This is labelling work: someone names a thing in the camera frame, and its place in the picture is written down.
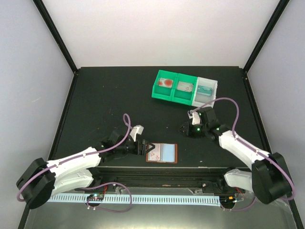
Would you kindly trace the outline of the brown leather card holder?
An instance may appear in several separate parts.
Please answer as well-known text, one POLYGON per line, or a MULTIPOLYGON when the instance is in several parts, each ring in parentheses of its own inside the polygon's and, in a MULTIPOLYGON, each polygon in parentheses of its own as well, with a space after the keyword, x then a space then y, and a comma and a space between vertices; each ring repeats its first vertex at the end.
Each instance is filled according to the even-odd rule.
POLYGON ((168 143, 153 143, 155 149, 146 154, 146 162, 177 164, 178 145, 168 143))

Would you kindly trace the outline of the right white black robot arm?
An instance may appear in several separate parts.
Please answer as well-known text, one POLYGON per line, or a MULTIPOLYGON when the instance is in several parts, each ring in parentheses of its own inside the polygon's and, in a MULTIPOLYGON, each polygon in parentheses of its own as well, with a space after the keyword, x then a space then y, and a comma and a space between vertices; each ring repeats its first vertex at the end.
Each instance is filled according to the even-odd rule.
POLYGON ((217 179, 217 188, 228 192, 238 187, 253 192, 259 201, 269 204, 279 198, 291 197, 294 184, 288 175, 284 157, 250 144, 227 125, 220 124, 211 107, 189 113, 190 120, 179 131, 187 137, 206 137, 241 160, 249 171, 231 169, 217 179))

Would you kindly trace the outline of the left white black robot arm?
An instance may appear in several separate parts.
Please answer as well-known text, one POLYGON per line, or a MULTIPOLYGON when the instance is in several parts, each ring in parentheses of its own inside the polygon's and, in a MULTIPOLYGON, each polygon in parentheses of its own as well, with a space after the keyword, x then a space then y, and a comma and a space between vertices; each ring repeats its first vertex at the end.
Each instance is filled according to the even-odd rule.
POLYGON ((147 155, 156 145, 144 139, 142 126, 137 125, 120 134, 114 130, 109 137, 87 149, 64 158, 45 161, 37 158, 18 179, 17 200, 25 202, 29 209, 36 209, 51 197, 72 189, 98 190, 102 178, 94 174, 94 168, 108 162, 116 155, 147 155))

